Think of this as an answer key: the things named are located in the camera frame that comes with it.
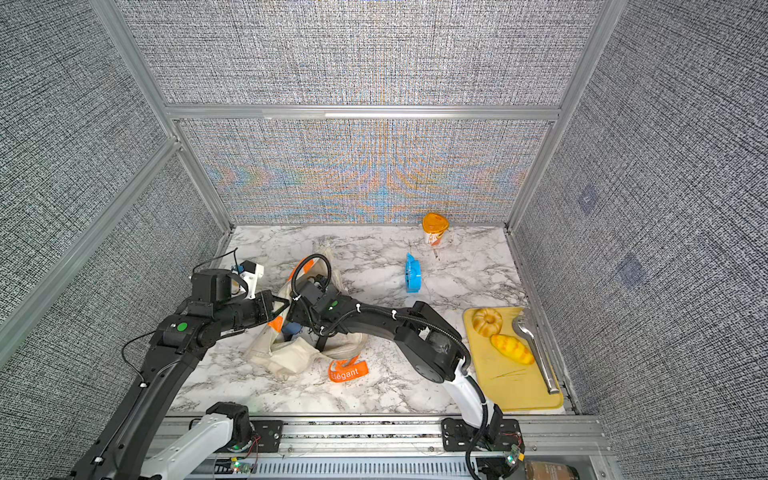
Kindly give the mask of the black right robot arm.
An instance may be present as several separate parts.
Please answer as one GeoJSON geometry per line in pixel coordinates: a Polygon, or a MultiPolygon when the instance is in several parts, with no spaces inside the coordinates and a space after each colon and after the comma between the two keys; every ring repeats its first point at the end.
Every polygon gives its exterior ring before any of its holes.
{"type": "Polygon", "coordinates": [[[385,308],[345,295],[333,285],[306,281],[289,288],[289,319],[320,338],[365,334],[394,342],[413,369],[442,386],[470,428],[465,451],[505,447],[518,457],[525,452],[522,434],[509,431],[501,409],[484,394],[470,374],[472,357],[461,335],[430,305],[385,308]]]}

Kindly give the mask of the blue round whale alarm clock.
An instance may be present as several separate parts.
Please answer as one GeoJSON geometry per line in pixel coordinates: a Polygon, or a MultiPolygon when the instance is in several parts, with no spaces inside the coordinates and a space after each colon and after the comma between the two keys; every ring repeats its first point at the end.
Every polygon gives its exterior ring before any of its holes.
{"type": "Polygon", "coordinates": [[[421,265],[411,253],[408,253],[406,256],[405,283],[408,293],[418,293],[422,288],[421,265]]]}

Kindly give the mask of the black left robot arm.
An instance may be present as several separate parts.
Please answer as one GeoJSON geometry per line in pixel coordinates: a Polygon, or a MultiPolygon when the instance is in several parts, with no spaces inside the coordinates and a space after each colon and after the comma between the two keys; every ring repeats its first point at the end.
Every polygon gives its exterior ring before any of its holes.
{"type": "Polygon", "coordinates": [[[184,479],[219,450],[248,455],[258,443],[247,407],[219,402],[169,447],[148,454],[174,398],[207,351],[276,319],[276,303],[289,304],[224,269],[201,270],[191,282],[191,295],[148,333],[133,385],[68,478],[184,479]]]}

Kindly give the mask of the blue-grey rectangular alarm clock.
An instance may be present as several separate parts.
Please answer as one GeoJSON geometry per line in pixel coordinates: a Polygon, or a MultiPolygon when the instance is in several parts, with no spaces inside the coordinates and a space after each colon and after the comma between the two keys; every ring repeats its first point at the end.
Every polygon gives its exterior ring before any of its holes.
{"type": "Polygon", "coordinates": [[[283,324],[281,332],[285,338],[293,337],[301,332],[303,326],[297,322],[286,322],[283,324]]]}

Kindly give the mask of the beige canvas tote bag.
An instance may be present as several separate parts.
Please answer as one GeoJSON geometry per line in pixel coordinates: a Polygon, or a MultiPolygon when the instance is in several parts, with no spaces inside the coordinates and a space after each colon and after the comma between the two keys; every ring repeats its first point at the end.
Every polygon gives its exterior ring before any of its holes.
{"type": "Polygon", "coordinates": [[[361,333],[340,333],[331,338],[320,338],[308,327],[293,337],[285,338],[281,332],[286,323],[284,311],[255,335],[245,350],[244,359],[259,366],[280,380],[287,380],[306,371],[316,360],[328,363],[328,377],[336,383],[368,374],[368,367],[359,355],[368,342],[361,333]]]}

